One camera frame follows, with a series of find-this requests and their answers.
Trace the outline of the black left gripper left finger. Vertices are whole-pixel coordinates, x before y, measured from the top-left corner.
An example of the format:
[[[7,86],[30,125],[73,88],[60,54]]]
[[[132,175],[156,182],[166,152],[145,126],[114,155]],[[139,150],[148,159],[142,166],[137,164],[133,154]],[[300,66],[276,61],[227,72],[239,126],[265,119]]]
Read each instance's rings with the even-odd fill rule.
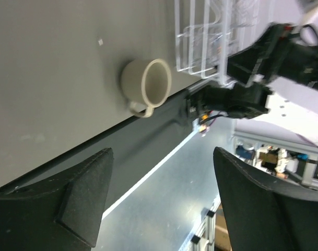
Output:
[[[107,148],[33,184],[0,188],[0,250],[94,248],[113,162]]]

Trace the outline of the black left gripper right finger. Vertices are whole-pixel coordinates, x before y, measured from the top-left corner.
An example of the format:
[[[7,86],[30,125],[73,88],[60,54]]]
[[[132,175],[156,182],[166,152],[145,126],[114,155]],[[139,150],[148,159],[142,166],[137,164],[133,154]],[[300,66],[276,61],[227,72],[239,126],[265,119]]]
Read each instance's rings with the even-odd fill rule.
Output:
[[[318,191],[267,174],[221,147],[213,161],[233,250],[318,250]]]

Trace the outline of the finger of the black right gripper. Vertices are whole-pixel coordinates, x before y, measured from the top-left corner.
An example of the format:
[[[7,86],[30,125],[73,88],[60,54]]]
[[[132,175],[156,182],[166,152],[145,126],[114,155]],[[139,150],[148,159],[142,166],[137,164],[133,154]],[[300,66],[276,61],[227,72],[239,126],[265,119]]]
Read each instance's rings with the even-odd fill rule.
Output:
[[[244,87],[252,86],[255,75],[259,72],[262,63],[269,58],[273,49],[273,42],[260,40],[229,56],[227,59],[227,76]]]

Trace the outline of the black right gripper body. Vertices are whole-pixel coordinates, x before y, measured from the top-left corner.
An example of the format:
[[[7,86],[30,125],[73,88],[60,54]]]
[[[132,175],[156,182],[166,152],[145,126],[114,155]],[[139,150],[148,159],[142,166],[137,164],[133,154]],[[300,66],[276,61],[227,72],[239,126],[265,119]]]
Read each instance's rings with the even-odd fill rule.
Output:
[[[278,77],[318,91],[318,29],[303,25],[297,33],[282,36],[262,66],[262,82],[267,85]]]

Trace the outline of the clear glass cup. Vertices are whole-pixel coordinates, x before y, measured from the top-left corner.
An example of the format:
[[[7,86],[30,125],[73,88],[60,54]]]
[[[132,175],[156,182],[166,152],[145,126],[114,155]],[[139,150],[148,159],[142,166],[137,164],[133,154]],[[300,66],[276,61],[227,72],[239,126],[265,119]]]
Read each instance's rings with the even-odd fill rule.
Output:
[[[204,28],[197,28],[194,37],[194,64],[201,67],[203,55],[203,34]],[[207,34],[207,47],[206,47],[206,67],[216,66],[219,63],[221,54],[221,38],[222,32],[217,27],[209,27]]]

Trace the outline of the beige ceramic cup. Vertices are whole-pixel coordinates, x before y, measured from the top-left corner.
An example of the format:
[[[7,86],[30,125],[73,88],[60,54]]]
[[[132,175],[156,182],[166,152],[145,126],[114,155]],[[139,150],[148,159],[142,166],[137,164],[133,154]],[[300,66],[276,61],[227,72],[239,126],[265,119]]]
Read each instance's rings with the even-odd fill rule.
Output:
[[[121,73],[121,89],[129,100],[129,110],[139,118],[151,117],[154,109],[164,104],[171,85],[171,70],[163,59],[135,59]]]

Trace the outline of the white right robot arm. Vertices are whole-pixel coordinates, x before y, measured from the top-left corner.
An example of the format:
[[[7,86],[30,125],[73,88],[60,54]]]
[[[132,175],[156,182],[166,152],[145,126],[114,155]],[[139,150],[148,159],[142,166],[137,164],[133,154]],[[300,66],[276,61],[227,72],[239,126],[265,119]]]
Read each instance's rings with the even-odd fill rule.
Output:
[[[272,23],[249,47],[227,60],[230,88],[212,84],[192,92],[188,107],[200,124],[210,112],[283,128],[318,147],[318,41],[303,39],[305,25]]]

